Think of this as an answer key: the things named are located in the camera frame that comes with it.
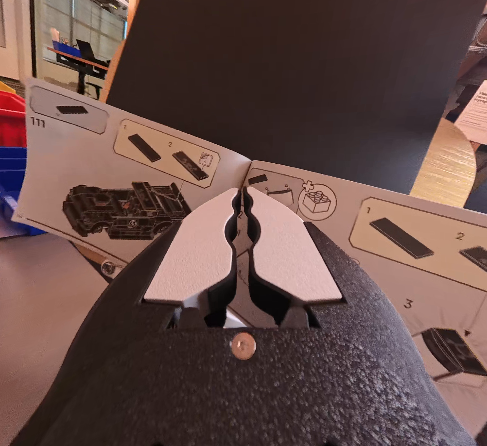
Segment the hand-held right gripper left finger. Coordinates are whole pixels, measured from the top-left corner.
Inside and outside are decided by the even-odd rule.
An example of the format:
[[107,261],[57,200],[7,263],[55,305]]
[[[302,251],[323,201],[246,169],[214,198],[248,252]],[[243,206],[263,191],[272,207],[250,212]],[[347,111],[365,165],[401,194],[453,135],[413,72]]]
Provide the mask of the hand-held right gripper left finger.
[[180,224],[144,300],[195,308],[203,318],[226,319],[237,288],[236,249],[241,194],[230,188]]

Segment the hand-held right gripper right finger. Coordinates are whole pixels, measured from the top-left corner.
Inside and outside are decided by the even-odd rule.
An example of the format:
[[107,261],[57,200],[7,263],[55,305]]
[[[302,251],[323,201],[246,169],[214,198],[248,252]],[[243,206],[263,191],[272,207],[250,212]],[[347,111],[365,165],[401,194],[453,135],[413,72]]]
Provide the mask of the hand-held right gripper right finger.
[[310,305],[341,302],[343,295],[304,221],[253,187],[243,190],[247,235],[248,289],[254,305],[282,325],[298,309],[308,325]]

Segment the lego instruction booklet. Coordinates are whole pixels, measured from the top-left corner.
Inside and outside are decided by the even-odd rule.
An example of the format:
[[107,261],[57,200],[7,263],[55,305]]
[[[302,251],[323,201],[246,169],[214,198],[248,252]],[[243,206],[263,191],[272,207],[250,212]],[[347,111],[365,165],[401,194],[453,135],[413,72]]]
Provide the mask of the lego instruction booklet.
[[437,383],[486,386],[486,214],[248,158],[31,80],[14,220],[128,264],[231,189],[329,236],[383,289]]

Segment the blue storage bin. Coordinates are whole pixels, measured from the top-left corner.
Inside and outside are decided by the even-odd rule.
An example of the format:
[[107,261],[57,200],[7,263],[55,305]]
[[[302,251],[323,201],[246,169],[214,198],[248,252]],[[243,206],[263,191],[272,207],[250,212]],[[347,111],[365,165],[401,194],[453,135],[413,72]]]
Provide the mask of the blue storage bin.
[[38,236],[46,232],[12,221],[17,209],[27,163],[25,147],[1,147],[1,237]]

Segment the round wooden table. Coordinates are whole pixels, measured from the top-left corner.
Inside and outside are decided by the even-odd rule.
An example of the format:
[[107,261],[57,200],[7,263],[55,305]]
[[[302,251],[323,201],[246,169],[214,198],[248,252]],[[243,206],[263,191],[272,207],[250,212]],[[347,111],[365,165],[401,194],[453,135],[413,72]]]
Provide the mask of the round wooden table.
[[477,171],[475,152],[464,133],[441,118],[410,195],[454,207],[464,207]]

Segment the black divider board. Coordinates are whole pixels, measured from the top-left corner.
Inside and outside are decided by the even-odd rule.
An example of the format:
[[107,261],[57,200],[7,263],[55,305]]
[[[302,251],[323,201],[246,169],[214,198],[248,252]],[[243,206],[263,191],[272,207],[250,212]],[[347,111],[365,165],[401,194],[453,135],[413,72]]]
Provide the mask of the black divider board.
[[408,194],[486,0],[140,0],[107,103]]

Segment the wooden office desk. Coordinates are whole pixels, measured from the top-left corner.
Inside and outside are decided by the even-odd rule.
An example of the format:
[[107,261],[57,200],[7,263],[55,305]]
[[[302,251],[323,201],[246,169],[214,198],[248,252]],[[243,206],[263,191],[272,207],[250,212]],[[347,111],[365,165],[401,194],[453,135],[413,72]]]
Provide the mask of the wooden office desk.
[[78,48],[53,40],[53,47],[47,47],[47,50],[56,54],[56,62],[58,64],[77,71],[76,91],[78,94],[85,95],[86,76],[105,80],[111,60],[96,59],[89,42],[82,40],[77,40],[76,42]]

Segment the red storage bin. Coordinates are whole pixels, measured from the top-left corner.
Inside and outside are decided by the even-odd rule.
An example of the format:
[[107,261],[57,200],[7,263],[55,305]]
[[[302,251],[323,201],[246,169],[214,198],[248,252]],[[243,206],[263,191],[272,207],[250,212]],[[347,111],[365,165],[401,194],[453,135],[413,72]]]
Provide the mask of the red storage bin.
[[25,113],[21,96],[1,91],[1,147],[27,147]]

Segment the white paper sign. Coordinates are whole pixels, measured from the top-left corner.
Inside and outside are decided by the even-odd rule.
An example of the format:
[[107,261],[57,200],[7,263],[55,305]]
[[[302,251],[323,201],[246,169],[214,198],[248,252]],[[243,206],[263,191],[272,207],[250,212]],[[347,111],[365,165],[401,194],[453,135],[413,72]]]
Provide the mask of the white paper sign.
[[486,80],[466,104],[455,126],[469,141],[486,145]]

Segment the black floor lamp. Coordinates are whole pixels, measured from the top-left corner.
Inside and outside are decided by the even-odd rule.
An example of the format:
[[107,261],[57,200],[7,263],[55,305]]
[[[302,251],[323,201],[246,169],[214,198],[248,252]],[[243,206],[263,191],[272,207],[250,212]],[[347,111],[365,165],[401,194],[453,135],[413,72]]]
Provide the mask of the black floor lamp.
[[20,80],[38,76],[36,0],[13,0]]

